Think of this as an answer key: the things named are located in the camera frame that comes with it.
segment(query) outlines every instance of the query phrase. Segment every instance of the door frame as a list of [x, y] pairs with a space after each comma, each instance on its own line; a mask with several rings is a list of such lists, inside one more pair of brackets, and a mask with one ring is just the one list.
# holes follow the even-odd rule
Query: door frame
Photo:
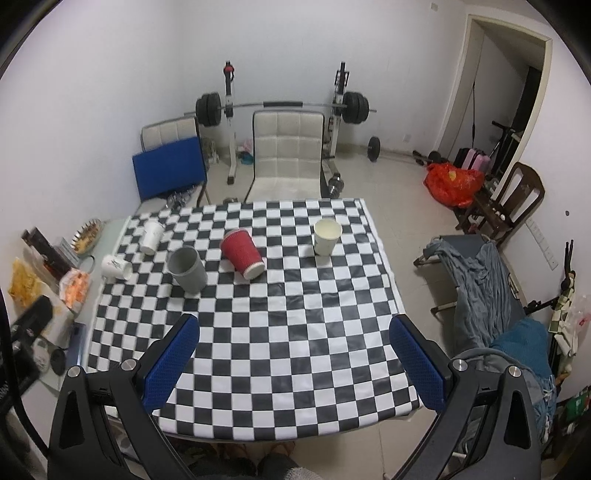
[[[523, 133], [521, 138], [521, 142], [519, 142], [519, 146], [513, 158], [511, 159], [510, 164], [507, 166], [507, 172], [510, 171], [513, 164], [521, 158], [523, 151], [525, 150], [525, 146], [527, 145], [528, 140], [530, 139], [531, 133], [534, 129], [535, 122], [538, 119], [540, 114], [540, 109], [542, 107], [542, 101], [544, 100], [546, 87], [548, 85], [548, 78], [550, 77], [550, 64], [552, 62], [552, 39], [547, 37], [546, 35], [542, 35], [538, 32], [530, 30], [529, 28], [522, 27], [520, 25], [516, 25], [513, 23], [505, 22], [503, 20], [498, 20], [496, 18], [491, 17], [483, 17], [481, 15], [473, 15], [469, 14], [466, 19], [466, 33], [464, 35], [464, 44], [462, 48], [462, 55], [460, 57], [458, 70], [456, 73], [456, 78], [454, 80], [452, 95], [450, 97], [446, 114], [443, 119], [443, 124], [441, 126], [441, 130], [439, 132], [439, 136], [437, 138], [437, 142], [435, 144], [435, 149], [439, 150], [442, 145], [447, 149], [449, 145], [450, 138], [453, 137], [453, 141], [449, 145], [449, 153], [451, 153], [451, 149], [453, 148], [453, 144], [455, 143], [455, 139], [457, 138], [457, 134], [460, 130], [464, 114], [462, 114], [459, 118], [457, 115], [458, 109], [461, 109], [463, 106], [462, 112], [466, 111], [466, 107], [468, 105], [468, 101], [470, 99], [470, 94], [472, 92], [472, 83], [476, 78], [476, 72], [478, 70], [478, 64], [480, 62], [480, 55], [478, 55], [478, 59], [474, 59], [473, 53], [469, 56], [470, 49], [474, 49], [475, 44], [474, 42], [480, 42], [480, 48], [482, 48], [482, 38], [480, 37], [478, 29], [482, 29], [479, 24], [488, 23], [493, 25], [501, 25], [503, 27], [511, 28], [521, 33], [525, 33], [531, 37], [537, 38], [542, 40], [545, 44], [544, 49], [544, 65], [542, 68], [542, 77], [540, 80], [540, 87], [538, 88], [538, 94], [535, 98], [534, 107], [531, 111], [530, 120], [527, 122], [527, 127]], [[470, 89], [466, 89], [465, 86], [469, 83]], [[503, 176], [502, 181], [499, 184], [499, 187], [502, 186], [506, 178], [506, 172]]]

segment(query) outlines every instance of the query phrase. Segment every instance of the red plastic bag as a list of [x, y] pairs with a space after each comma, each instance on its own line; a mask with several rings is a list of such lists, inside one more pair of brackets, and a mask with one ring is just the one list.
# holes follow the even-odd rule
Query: red plastic bag
[[484, 173], [462, 170], [451, 163], [432, 163], [423, 182], [432, 197], [448, 207], [468, 208], [484, 184]]

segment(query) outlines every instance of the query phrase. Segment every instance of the blue gripper pad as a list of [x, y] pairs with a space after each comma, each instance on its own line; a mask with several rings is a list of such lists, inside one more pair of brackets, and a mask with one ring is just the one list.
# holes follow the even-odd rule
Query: blue gripper pad
[[392, 317], [389, 335], [390, 345], [411, 378], [423, 404], [429, 410], [441, 413], [446, 402], [446, 382], [419, 344], [419, 342], [424, 344], [427, 341], [418, 330], [411, 332], [403, 323], [400, 315]]
[[[187, 316], [185, 324], [145, 376], [142, 402], [149, 413], [164, 406], [199, 341], [197, 317]], [[166, 341], [169, 334], [159, 342]]]

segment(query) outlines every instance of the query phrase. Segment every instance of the black and white tablecloth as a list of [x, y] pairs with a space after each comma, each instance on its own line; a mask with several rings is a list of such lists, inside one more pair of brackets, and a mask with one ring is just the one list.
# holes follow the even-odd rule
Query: black and white tablecloth
[[[315, 257], [313, 225], [334, 216], [343, 235], [333, 255]], [[144, 223], [158, 218], [158, 252], [139, 251]], [[248, 282], [222, 258], [220, 241], [242, 227], [267, 271]], [[173, 285], [168, 251], [193, 245], [207, 287], [192, 296]], [[88, 371], [139, 358], [182, 312], [195, 312], [200, 340], [160, 427], [202, 439], [285, 440], [355, 429], [419, 406], [390, 347], [402, 310], [388, 261], [363, 200], [231, 203], [130, 218], [119, 255], [127, 282], [98, 299]]]

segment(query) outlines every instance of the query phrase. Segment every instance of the red cup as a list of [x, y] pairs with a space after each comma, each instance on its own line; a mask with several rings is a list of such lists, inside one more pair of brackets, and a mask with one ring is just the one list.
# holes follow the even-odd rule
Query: red cup
[[261, 254], [256, 249], [250, 234], [239, 228], [229, 232], [220, 243], [220, 249], [247, 280], [257, 278], [265, 271]]

